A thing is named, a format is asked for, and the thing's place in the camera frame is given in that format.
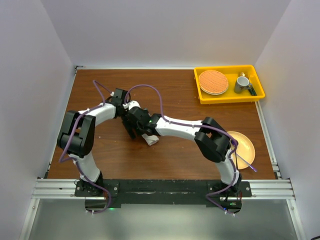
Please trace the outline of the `white cloth napkin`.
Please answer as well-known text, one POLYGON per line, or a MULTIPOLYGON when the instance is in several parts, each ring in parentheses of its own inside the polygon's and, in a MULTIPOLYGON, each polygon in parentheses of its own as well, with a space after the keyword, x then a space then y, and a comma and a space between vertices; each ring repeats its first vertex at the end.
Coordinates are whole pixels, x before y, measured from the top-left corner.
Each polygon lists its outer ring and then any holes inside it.
POLYGON ((144 133, 141 136, 149 146, 152 146, 159 141, 159 138, 156 135, 147 135, 144 133))

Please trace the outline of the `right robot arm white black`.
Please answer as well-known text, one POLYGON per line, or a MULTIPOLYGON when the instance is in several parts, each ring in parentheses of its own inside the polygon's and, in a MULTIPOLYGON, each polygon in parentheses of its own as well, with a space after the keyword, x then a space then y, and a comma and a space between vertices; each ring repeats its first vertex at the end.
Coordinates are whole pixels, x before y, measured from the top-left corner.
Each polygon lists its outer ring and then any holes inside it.
POLYGON ((154 145, 159 137, 177 137, 196 143, 202 155, 215 163, 222 184, 218 193, 233 197, 240 190, 241 174, 233 160, 238 141, 227 133, 213 118, 187 121, 154 113, 137 105, 127 105, 123 124, 131 138, 140 135, 148 145, 154 145))

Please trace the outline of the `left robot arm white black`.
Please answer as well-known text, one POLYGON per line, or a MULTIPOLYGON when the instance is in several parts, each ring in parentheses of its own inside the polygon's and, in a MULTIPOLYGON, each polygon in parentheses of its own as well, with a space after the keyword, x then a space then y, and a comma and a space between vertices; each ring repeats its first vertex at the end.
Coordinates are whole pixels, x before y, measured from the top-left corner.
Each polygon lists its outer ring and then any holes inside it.
POLYGON ((57 138, 57 146, 62 149, 59 162, 73 161, 80 174, 77 186, 91 196, 108 195, 102 172, 92 154, 96 126, 118 117, 124 119, 124 104, 130 98, 128 91, 117 88, 97 106, 67 111, 62 121, 57 138))

